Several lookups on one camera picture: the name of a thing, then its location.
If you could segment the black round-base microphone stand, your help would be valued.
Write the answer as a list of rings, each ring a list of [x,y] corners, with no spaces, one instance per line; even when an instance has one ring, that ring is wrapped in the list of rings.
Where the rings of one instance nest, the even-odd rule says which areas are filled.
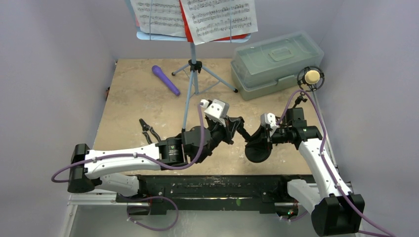
[[[237,132],[246,142],[245,156],[249,161],[261,163],[270,157],[273,144],[267,126],[261,125],[253,135],[250,135],[242,126],[237,128]]]

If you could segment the black tripod microphone stand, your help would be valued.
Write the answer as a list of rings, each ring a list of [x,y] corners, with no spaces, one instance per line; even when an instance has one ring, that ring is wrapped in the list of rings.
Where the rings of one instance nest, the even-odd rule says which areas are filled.
[[[305,97],[306,93],[303,92],[304,89],[300,86],[299,88],[300,90],[302,90],[302,92],[299,93],[299,96],[295,99],[294,101],[294,105],[292,106],[292,108],[296,108],[301,102],[305,103],[308,99]]]

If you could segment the purple toy microphone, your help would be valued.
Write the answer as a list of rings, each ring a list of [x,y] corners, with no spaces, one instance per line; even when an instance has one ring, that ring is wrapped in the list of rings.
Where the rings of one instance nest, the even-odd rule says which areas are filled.
[[[166,74],[162,71],[162,69],[159,66],[157,66],[157,65],[152,66],[152,72],[155,76],[157,76],[169,88],[169,90],[174,95],[179,96],[181,94],[179,89],[166,76]]]

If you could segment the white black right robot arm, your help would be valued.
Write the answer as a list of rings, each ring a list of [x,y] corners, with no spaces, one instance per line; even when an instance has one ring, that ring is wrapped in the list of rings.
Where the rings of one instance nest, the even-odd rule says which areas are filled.
[[[298,200],[310,214],[318,236],[353,234],[359,231],[361,217],[354,208],[363,211],[364,199],[354,194],[342,181],[316,126],[308,126],[303,108],[287,109],[280,119],[273,113],[261,115],[261,125],[245,146],[247,159],[254,163],[267,160],[275,144],[290,143],[307,162],[317,189],[303,179],[292,179],[277,188],[280,199]]]

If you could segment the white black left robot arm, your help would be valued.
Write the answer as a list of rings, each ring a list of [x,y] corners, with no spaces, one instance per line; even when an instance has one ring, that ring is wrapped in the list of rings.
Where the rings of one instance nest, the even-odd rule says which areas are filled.
[[[103,189],[141,202],[147,197],[145,182],[123,172],[185,169],[191,163],[203,162],[221,142],[232,145],[235,133],[245,140],[250,137],[242,117],[226,117],[224,123],[212,121],[209,116],[205,119],[207,127],[195,126],[143,147],[98,151],[91,150],[87,144],[77,144],[69,168],[67,191],[78,194]]]

